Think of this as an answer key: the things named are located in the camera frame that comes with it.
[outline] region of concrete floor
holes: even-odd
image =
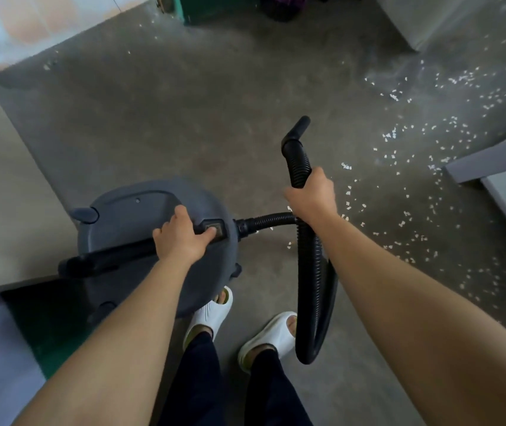
[[[308,114],[303,143],[334,179],[340,213],[506,326],[505,218],[479,186],[428,168],[506,138],[506,0],[422,54],[374,0],[310,4],[286,25],[249,11],[199,27],[149,3],[0,72],[0,102],[65,207],[184,175],[235,217],[286,209],[279,141]],[[241,423],[247,383],[237,350],[295,308],[294,240],[287,227],[241,245],[244,271],[215,341],[230,424]],[[317,360],[284,366],[314,424],[422,423],[343,292]]]

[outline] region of black hose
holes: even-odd
[[[282,140],[281,151],[289,169],[290,183],[303,188],[312,172],[310,161],[299,141],[310,123],[303,116]],[[334,309],[338,278],[330,261],[323,278],[322,243],[314,231],[297,218],[298,237],[298,318],[296,356],[305,365],[318,355]]]
[[[263,215],[261,217],[235,220],[239,240],[259,230],[277,227],[279,225],[296,224],[297,218],[292,212],[280,212],[278,214]]]

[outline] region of vacuum cleaner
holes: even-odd
[[[310,124],[303,116],[281,143],[291,185],[302,188],[312,169],[300,142]],[[156,263],[156,248],[149,234],[162,227],[183,204],[194,222],[194,232],[216,228],[204,256],[190,268],[180,293],[177,317],[189,315],[212,300],[230,279],[241,272],[237,246],[259,230],[296,224],[298,237],[298,318],[296,355],[311,364],[326,336],[334,307],[338,278],[323,257],[320,239],[308,224],[280,212],[247,219],[233,219],[214,195],[185,179],[151,180],[103,194],[88,208],[70,213],[79,221],[77,257],[58,266],[62,278],[91,278],[136,261],[147,272]]]

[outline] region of white slide sandal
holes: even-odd
[[[237,355],[237,362],[243,372],[250,374],[250,370],[245,368],[243,362],[249,351],[259,345],[267,343],[275,347],[279,359],[294,348],[296,338],[290,334],[290,330],[286,325],[286,321],[291,315],[297,316],[296,312],[293,311],[286,311],[276,315],[263,330],[241,347]]]
[[[200,324],[207,326],[213,331],[212,339],[215,340],[219,327],[221,326],[223,320],[225,320],[225,317],[227,317],[227,314],[229,314],[229,310],[233,304],[233,292],[231,289],[228,286],[225,286],[223,287],[223,290],[227,294],[225,303],[209,301],[194,313],[192,321],[186,330],[186,335],[184,336],[184,340],[182,342],[182,350],[186,350],[186,340],[190,334],[190,331],[195,326]]]

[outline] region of person's right hand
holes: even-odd
[[[321,167],[312,169],[304,188],[287,187],[285,198],[292,212],[311,226],[324,214],[338,213],[334,182],[326,178]]]

